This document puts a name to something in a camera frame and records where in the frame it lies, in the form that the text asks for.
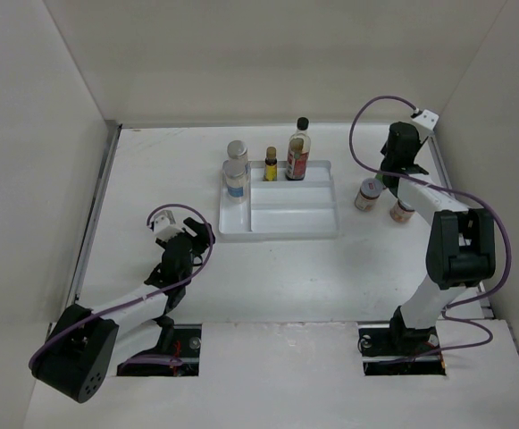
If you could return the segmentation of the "blue label shaker jar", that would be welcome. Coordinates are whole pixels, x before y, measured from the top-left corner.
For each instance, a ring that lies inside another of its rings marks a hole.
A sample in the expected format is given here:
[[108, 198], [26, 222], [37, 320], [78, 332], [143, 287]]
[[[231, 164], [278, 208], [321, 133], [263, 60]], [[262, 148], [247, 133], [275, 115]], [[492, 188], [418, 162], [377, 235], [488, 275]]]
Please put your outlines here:
[[237, 203], [247, 198], [247, 168], [238, 160], [229, 159], [222, 166], [228, 197]]
[[248, 163], [247, 145], [242, 140], [232, 140], [227, 146], [227, 155], [231, 160]]

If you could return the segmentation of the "small yellow label bottle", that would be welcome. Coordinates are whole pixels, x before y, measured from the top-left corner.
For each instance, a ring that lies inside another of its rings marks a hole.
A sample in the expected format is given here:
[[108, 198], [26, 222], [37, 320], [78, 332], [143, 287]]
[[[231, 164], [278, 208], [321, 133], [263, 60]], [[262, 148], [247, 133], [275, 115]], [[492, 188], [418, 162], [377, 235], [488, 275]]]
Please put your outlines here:
[[277, 150], [275, 147], [268, 147], [266, 149], [264, 159], [264, 181], [278, 180], [278, 160]]

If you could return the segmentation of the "tall black cap oil bottle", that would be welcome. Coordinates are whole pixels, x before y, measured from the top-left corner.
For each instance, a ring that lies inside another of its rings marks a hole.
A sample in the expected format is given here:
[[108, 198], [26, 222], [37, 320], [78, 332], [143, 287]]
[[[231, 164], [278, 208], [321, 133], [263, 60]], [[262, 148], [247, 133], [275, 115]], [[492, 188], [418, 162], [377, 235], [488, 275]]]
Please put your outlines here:
[[308, 135], [309, 120], [306, 117], [297, 119], [297, 129], [289, 139], [286, 178], [290, 181], [302, 181], [306, 176], [311, 139]]

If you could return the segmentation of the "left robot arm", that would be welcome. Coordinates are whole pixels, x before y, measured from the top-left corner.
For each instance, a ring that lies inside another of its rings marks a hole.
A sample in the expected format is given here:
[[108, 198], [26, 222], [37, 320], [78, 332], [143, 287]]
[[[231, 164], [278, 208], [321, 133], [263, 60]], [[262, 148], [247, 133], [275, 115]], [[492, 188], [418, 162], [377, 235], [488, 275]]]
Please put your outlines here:
[[182, 227], [160, 216], [151, 231], [160, 262], [131, 293], [97, 308], [64, 309], [29, 361], [33, 377], [78, 403], [90, 400], [106, 376], [127, 365], [176, 366], [169, 314], [205, 266], [215, 243], [210, 223], [188, 217]]

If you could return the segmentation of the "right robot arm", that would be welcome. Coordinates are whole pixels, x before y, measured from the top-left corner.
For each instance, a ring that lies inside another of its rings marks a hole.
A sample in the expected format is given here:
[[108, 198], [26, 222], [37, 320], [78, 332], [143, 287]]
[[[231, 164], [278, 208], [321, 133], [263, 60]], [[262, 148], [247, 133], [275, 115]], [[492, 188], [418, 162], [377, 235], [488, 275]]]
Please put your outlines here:
[[398, 208], [414, 210], [431, 231], [425, 254], [426, 276], [413, 296], [397, 307], [376, 356], [412, 357], [426, 350], [442, 311], [466, 289], [496, 269], [494, 221], [490, 211], [470, 208], [445, 190], [433, 188], [415, 162], [422, 148], [419, 131], [406, 122], [389, 126], [381, 150], [382, 181]]

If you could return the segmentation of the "red lid sauce jar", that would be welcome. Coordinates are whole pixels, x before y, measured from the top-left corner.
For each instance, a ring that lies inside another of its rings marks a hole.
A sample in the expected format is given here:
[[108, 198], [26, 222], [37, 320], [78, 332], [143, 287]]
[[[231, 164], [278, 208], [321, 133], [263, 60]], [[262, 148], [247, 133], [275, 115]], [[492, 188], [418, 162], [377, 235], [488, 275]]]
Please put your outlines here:
[[415, 214], [415, 210], [404, 201], [398, 199], [390, 209], [389, 214], [395, 222], [407, 223]]
[[383, 191], [383, 185], [376, 178], [365, 179], [356, 195], [354, 205], [363, 212], [372, 211]]

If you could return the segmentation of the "white divided organizer tray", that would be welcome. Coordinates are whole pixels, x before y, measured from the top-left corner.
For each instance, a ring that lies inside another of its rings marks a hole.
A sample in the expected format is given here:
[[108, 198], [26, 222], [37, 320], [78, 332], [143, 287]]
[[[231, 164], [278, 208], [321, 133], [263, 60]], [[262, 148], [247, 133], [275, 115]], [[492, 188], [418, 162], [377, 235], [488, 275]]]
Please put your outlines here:
[[249, 182], [240, 200], [230, 198], [221, 175], [217, 231], [226, 241], [315, 240], [339, 234], [339, 206], [331, 162], [307, 163], [302, 181], [285, 178], [278, 163], [278, 180], [264, 181], [264, 163], [250, 163]]

